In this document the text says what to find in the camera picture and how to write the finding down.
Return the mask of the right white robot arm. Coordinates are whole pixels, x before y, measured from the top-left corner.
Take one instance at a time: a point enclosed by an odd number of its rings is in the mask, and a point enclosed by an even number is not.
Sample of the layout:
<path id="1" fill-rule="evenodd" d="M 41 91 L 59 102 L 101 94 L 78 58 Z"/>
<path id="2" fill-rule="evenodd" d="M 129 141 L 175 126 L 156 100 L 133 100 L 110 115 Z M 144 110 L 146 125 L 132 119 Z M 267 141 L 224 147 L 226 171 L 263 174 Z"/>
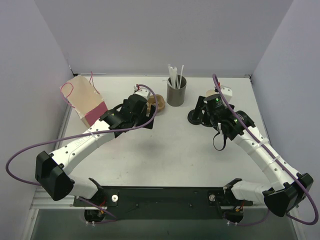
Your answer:
<path id="1" fill-rule="evenodd" d="M 244 112 L 227 107 L 218 93 L 199 96 L 196 107 L 188 114 L 193 125 L 212 127 L 223 140 L 241 147 L 257 164 L 269 183 L 252 183 L 236 178 L 224 186 L 229 200 L 265 204 L 276 216 L 283 217 L 306 198 L 305 191 L 313 185 L 308 173 L 291 167 L 263 137 L 254 121 Z"/>

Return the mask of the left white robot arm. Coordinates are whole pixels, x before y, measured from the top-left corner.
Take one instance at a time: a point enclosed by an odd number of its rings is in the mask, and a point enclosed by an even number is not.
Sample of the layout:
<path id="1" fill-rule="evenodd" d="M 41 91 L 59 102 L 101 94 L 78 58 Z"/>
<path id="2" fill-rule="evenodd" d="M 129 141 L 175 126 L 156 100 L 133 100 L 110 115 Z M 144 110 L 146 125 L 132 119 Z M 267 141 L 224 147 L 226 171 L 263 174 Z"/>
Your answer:
<path id="1" fill-rule="evenodd" d="M 96 206 L 103 199 L 103 188 L 93 178 L 77 178 L 71 173 L 87 156 L 103 144 L 117 138 L 122 130 L 143 126 L 153 128 L 147 116 L 150 91 L 140 89 L 124 99 L 120 109 L 107 110 L 85 131 L 85 135 L 51 153 L 42 151 L 36 157 L 35 179 L 54 201 L 67 195 L 83 197 Z"/>

